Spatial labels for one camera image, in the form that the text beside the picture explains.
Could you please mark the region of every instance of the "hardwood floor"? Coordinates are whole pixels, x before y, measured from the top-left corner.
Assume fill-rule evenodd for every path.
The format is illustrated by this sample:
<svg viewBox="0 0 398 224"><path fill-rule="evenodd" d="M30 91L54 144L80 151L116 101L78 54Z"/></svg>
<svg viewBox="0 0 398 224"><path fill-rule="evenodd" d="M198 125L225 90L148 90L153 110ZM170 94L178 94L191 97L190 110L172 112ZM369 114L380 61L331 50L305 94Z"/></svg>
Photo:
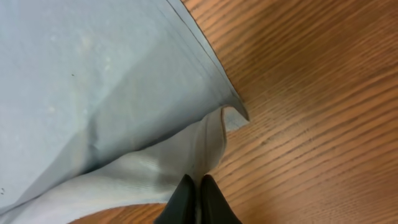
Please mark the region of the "hardwood floor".
<svg viewBox="0 0 398 224"><path fill-rule="evenodd" d="M398 223L398 1L185 0L245 102L211 172L243 223ZM147 223L164 205L75 223Z"/></svg>

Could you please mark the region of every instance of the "fabric fold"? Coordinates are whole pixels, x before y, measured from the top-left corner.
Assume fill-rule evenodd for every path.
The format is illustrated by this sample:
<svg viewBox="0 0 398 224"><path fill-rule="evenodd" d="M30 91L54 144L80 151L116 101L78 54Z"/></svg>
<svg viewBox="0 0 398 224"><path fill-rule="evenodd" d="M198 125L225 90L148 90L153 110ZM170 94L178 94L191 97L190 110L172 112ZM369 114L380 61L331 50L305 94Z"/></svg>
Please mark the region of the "fabric fold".
<svg viewBox="0 0 398 224"><path fill-rule="evenodd" d="M163 142L121 156L7 212L0 223L68 223L107 208L165 203L184 174L199 182L218 164L226 131L247 123L239 116L232 107L218 108Z"/></svg>

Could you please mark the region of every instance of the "wood grain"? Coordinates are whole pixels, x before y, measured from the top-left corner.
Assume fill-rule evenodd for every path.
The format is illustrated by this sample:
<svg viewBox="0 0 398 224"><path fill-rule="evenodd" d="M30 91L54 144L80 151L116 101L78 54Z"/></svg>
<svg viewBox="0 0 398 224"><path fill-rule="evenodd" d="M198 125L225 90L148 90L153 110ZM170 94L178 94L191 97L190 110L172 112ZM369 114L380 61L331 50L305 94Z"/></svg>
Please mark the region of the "wood grain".
<svg viewBox="0 0 398 224"><path fill-rule="evenodd" d="M216 179L243 223L398 223L398 1L185 0L251 116ZM164 205L75 223L152 222Z"/></svg>

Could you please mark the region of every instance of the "wooden floor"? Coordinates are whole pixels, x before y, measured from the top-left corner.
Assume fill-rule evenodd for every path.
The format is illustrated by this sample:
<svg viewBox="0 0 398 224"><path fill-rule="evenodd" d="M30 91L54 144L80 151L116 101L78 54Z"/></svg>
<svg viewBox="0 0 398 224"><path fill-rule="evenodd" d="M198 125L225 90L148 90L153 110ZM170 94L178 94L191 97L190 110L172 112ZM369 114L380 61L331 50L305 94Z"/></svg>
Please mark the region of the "wooden floor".
<svg viewBox="0 0 398 224"><path fill-rule="evenodd" d="M398 223L398 1L185 0L251 124L211 174L243 223ZM164 205L76 223L150 223Z"/></svg>

